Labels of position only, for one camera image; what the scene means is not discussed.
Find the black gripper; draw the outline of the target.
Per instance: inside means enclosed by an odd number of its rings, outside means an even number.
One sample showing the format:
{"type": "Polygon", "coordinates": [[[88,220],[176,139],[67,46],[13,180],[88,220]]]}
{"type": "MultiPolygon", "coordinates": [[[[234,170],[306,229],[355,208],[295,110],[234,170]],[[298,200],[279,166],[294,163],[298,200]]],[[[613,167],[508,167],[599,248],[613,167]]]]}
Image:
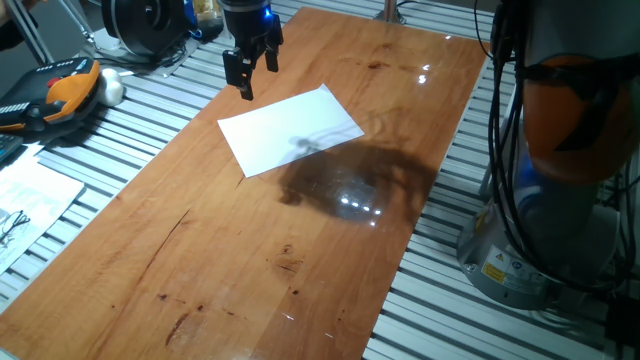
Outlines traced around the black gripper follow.
{"type": "Polygon", "coordinates": [[[252,67],[264,51],[267,70],[279,71],[279,47],[284,42],[280,20],[273,19],[269,0],[219,0],[219,4],[236,47],[222,54],[227,84],[238,89],[242,99],[253,100],[252,67]]]}

